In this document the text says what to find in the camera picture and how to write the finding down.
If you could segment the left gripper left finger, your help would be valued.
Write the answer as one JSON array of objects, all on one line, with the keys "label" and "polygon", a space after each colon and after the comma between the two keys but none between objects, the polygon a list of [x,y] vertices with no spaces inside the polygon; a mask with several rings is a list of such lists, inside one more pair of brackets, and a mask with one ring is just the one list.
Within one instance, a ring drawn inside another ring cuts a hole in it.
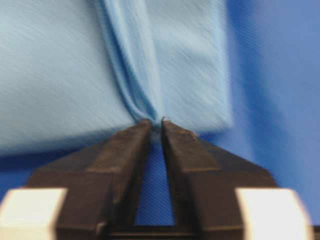
[{"label": "left gripper left finger", "polygon": [[5,194],[1,239],[97,240],[108,225],[133,222],[151,130],[142,120],[36,169]]}]

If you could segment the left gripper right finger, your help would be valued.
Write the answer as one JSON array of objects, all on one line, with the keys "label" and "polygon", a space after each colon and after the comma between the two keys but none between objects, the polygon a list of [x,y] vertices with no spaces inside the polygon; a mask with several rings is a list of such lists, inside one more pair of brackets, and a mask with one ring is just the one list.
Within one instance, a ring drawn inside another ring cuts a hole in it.
[{"label": "left gripper right finger", "polygon": [[203,240],[312,239],[299,196],[265,168],[166,119],[161,140],[178,224]]}]

